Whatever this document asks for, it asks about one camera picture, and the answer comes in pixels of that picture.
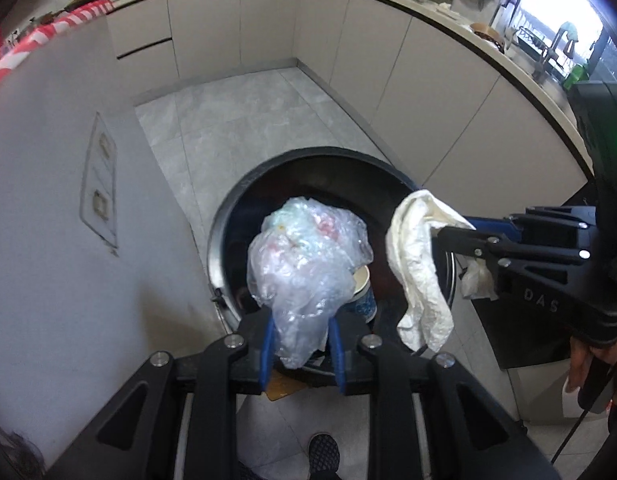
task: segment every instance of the white cabinet door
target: white cabinet door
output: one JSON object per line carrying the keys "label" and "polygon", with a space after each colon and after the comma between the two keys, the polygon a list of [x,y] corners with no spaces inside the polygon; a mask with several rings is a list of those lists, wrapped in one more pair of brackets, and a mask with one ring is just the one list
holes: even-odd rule
{"label": "white cabinet door", "polygon": [[550,124],[500,78],[427,188],[462,214],[502,217],[562,205],[585,183]]}
{"label": "white cabinet door", "polygon": [[118,63],[131,96],[171,85],[178,80],[172,41],[128,54]]}
{"label": "white cabinet door", "polygon": [[239,67],[239,0],[168,0],[181,79]]}
{"label": "white cabinet door", "polygon": [[331,80],[349,0],[300,0],[295,56],[326,83]]}
{"label": "white cabinet door", "polygon": [[375,0],[350,0],[330,85],[370,123],[410,15]]}
{"label": "white cabinet door", "polygon": [[115,56],[171,37],[166,0],[144,0],[106,16]]}
{"label": "white cabinet door", "polygon": [[414,17],[371,126],[421,185],[498,77],[477,54]]}
{"label": "white cabinet door", "polygon": [[298,0],[241,0],[242,65],[293,57]]}

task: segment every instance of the faucet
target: faucet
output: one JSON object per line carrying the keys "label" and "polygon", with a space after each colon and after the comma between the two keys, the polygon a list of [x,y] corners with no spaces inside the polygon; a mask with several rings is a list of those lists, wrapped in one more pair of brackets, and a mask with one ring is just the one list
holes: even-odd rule
{"label": "faucet", "polygon": [[566,54],[566,57],[569,59],[572,59],[575,55],[575,43],[579,41],[577,27],[575,27],[575,25],[571,22],[562,23],[562,26],[557,31],[557,35],[555,36],[553,43],[551,43],[551,46],[544,46],[538,62],[535,63],[533,79],[536,82],[540,82],[545,77],[548,62],[551,59],[557,59],[557,46],[559,45],[559,42],[562,41],[564,34],[566,34],[568,42],[566,43],[563,53]]}

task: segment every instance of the person's foot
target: person's foot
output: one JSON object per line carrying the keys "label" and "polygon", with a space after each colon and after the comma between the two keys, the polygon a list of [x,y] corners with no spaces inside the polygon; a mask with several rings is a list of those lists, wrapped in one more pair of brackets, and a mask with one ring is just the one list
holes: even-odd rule
{"label": "person's foot", "polygon": [[317,433],[308,443],[308,463],[310,474],[339,469],[339,448],[328,433]]}

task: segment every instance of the countertop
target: countertop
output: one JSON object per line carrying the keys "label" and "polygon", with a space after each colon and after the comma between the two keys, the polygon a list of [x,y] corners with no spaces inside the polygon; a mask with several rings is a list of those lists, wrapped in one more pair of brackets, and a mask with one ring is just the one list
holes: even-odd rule
{"label": "countertop", "polygon": [[[113,6],[114,9],[121,9],[140,1],[141,0],[116,0],[113,2]],[[496,50],[491,43],[481,40],[478,36],[474,35],[468,27],[470,22],[467,19],[454,12],[451,12],[453,15],[453,18],[451,18],[445,13],[444,10],[440,9],[439,6],[433,3],[420,4],[413,2],[412,0],[382,1],[387,4],[400,7],[405,10],[405,12],[409,12],[413,16],[416,16],[419,19],[430,23],[439,30],[446,32],[449,36],[454,37],[456,40],[467,46],[467,48],[475,51],[492,66],[495,66],[499,72],[507,76],[509,80],[511,78],[516,80],[521,86],[524,87],[524,89],[528,91],[528,93],[540,102],[544,108],[546,108],[559,127],[571,140],[592,171],[591,158],[586,150],[583,139],[579,135],[579,132],[573,123],[572,119],[574,119],[574,117],[572,113],[569,113],[569,116],[571,117],[569,118],[562,109],[563,103],[562,107],[560,107],[543,88],[535,83],[535,81],[527,72],[525,72],[525,70],[518,66],[508,56]]]}

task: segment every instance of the human hand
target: human hand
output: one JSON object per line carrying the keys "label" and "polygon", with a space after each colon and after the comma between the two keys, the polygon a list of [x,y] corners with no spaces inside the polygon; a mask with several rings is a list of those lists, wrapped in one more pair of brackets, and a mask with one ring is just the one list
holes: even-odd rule
{"label": "human hand", "polygon": [[[607,364],[615,365],[617,362],[617,342],[608,348],[594,348],[575,337],[571,338],[571,368],[566,387],[568,392],[584,385],[593,356]],[[613,394],[613,402],[617,404],[617,390]]]}

